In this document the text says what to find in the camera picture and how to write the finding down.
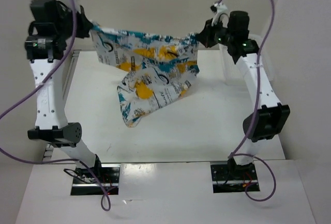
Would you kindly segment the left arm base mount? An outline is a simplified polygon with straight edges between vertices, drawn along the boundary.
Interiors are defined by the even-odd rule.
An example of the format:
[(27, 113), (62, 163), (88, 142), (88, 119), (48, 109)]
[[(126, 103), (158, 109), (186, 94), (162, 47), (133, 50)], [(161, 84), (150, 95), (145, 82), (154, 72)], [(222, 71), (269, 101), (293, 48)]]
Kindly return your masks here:
[[(95, 173), (108, 195), (118, 195), (121, 165), (103, 163), (99, 173)], [(64, 172), (73, 178), (71, 186), (72, 196), (103, 195), (97, 181), (86, 170), (79, 168), (64, 169)]]

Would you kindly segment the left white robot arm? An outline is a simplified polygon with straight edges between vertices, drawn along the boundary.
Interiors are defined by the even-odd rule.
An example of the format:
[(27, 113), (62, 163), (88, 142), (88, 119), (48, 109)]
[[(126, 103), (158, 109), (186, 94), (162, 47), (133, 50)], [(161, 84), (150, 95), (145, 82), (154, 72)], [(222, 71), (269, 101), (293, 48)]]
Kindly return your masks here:
[(102, 179), (99, 157), (82, 141), (80, 123), (70, 123), (65, 115), (62, 90), (63, 65), (68, 38), (88, 38), (92, 23), (79, 6), (74, 20), (72, 11), (57, 0), (32, 0), (34, 21), (30, 23), (25, 41), (37, 92), (35, 127), (27, 132), (31, 140), (42, 140), (59, 148), (74, 159), (81, 174), (95, 183)]

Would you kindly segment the white teal yellow patterned shorts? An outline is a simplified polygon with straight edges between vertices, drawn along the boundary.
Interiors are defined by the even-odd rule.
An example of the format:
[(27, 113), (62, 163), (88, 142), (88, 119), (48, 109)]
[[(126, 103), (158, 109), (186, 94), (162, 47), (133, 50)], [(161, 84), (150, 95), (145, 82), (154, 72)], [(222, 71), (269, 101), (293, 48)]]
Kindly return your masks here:
[(200, 72), (194, 33), (172, 37), (101, 26), (90, 34), (99, 62), (127, 73), (117, 85), (127, 127), (184, 97)]

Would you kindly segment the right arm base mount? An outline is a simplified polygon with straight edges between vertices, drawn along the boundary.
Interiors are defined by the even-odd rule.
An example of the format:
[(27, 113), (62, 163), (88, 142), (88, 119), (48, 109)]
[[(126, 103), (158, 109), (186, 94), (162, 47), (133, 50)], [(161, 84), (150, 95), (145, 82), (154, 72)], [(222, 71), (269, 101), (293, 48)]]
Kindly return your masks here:
[(248, 170), (231, 174), (225, 163), (210, 164), (213, 193), (234, 193), (260, 191), (255, 166), (251, 165)]

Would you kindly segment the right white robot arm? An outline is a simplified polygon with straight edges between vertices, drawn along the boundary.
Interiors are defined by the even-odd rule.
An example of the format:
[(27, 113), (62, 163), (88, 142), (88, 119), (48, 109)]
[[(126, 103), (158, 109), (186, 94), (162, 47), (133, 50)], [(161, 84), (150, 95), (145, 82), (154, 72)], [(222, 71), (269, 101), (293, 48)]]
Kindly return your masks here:
[(243, 76), (253, 103), (252, 114), (243, 121), (244, 138), (228, 159), (228, 176), (238, 179), (252, 165), (264, 142), (281, 132), (290, 107), (281, 103), (270, 84), (263, 66), (262, 46), (249, 37), (248, 13), (232, 11), (227, 26), (222, 22), (225, 16), (224, 11), (216, 12), (197, 34), (197, 40), (207, 48), (217, 44), (226, 48)]

